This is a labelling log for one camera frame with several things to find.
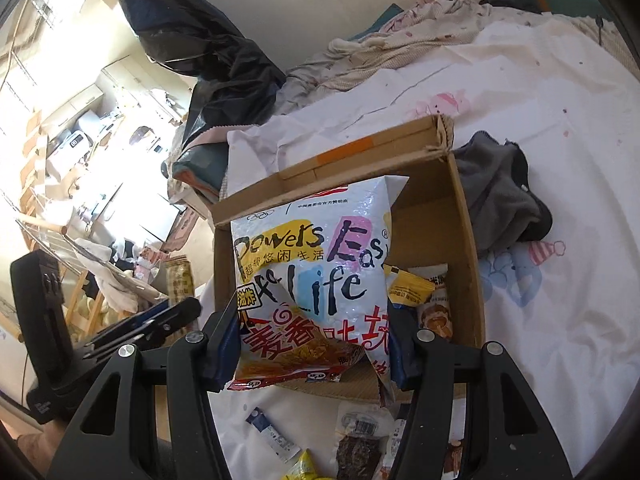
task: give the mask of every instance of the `cartoon print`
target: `cartoon print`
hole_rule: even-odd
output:
[[[409,119],[419,119],[431,114],[443,114],[450,117],[462,115],[471,110],[471,103],[465,97],[464,90],[458,90],[455,94],[442,92],[436,94],[427,101],[418,101],[409,110]]]
[[[562,240],[515,244],[500,253],[491,253],[480,260],[479,272],[482,298],[487,302],[494,286],[506,291],[513,303],[527,306],[540,290],[540,265],[552,256],[564,256],[566,245]]]

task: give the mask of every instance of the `black plastic bag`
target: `black plastic bag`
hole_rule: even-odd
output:
[[[263,123],[271,116],[285,76],[223,12],[206,0],[119,1],[129,25],[153,61],[178,74],[198,78],[183,146],[212,126]],[[198,160],[207,161],[205,153],[195,153],[201,149],[204,147],[188,151],[188,160],[180,161],[180,174],[188,174],[190,165]],[[212,149],[217,153],[216,164],[226,164],[228,146],[221,143],[209,151]],[[200,180],[206,177],[206,168],[196,170]],[[219,174],[217,171],[209,183],[216,189]]]

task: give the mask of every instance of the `black device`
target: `black device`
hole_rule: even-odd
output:
[[[200,315],[200,303],[189,298],[170,308],[168,302],[125,318],[73,347],[62,311],[64,301],[58,262],[38,250],[10,268],[18,321],[36,382],[26,395],[33,418],[45,424],[71,420],[102,368],[120,346],[157,348],[170,334]]]
[[[402,352],[411,359],[406,387],[415,387],[392,479],[440,480],[454,383],[467,387],[460,479],[572,478],[542,407],[500,343],[481,349],[450,344],[418,330],[410,313],[388,308],[395,336],[410,343]],[[71,420],[47,480],[158,478],[155,384],[167,386],[176,478],[231,480],[207,391],[219,392],[232,377],[239,328],[234,295],[201,332],[189,332],[169,348],[121,346]]]

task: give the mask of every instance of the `panda face logo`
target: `panda face logo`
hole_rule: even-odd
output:
[[[310,374],[307,375],[307,378],[310,379],[311,381],[321,381],[325,377],[326,377],[326,374],[324,372],[311,372]]]

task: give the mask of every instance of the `yellow tube package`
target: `yellow tube package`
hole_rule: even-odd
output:
[[[416,307],[426,303],[436,286],[429,280],[416,276],[406,270],[388,265],[385,271],[386,294],[391,303],[398,306]]]
[[[282,477],[282,480],[332,480],[320,478],[316,472],[309,450],[305,449],[295,465]]]

